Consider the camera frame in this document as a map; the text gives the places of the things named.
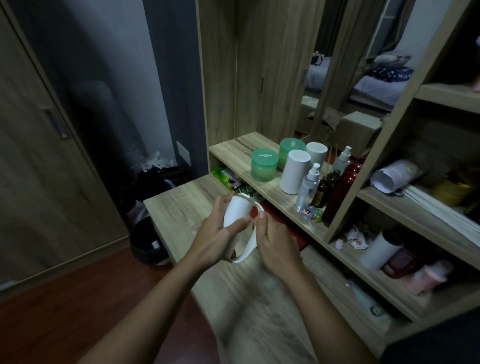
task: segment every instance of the wooden desk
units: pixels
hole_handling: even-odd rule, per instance
[[[187,252],[215,197],[227,192],[207,175],[145,201],[174,263]],[[239,252],[250,234],[241,234]],[[233,363],[316,362],[290,293],[262,267],[257,251],[240,264],[218,263],[192,292]]]

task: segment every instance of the red bottle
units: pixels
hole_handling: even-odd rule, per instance
[[[337,182],[334,191],[332,192],[332,196],[327,203],[327,207],[325,208],[324,214],[322,215],[322,222],[326,226],[330,226],[335,217],[338,209],[342,205],[345,196],[352,186],[353,182],[355,181],[358,172],[362,165],[357,162],[350,163],[347,168],[345,168],[345,172],[340,177],[340,180]]]

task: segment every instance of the door handle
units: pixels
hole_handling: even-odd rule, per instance
[[[50,123],[52,124],[53,129],[55,129],[59,134],[60,140],[67,140],[71,138],[70,131],[65,125],[65,122],[60,119],[60,117],[58,116],[54,108],[45,108],[45,109],[42,109],[42,112],[50,120]]]

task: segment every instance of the reddish-brown floor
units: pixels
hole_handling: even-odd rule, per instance
[[[0,363],[75,363],[171,269],[123,249],[0,303]],[[216,340],[191,295],[155,363],[219,363]]]

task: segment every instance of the clear spray bottle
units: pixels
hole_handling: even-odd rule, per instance
[[[298,210],[301,210],[305,205],[312,203],[313,197],[317,192],[318,184],[320,183],[318,179],[318,175],[320,174],[319,169],[320,164],[315,163],[312,169],[303,178],[297,201],[295,201],[295,206]]]

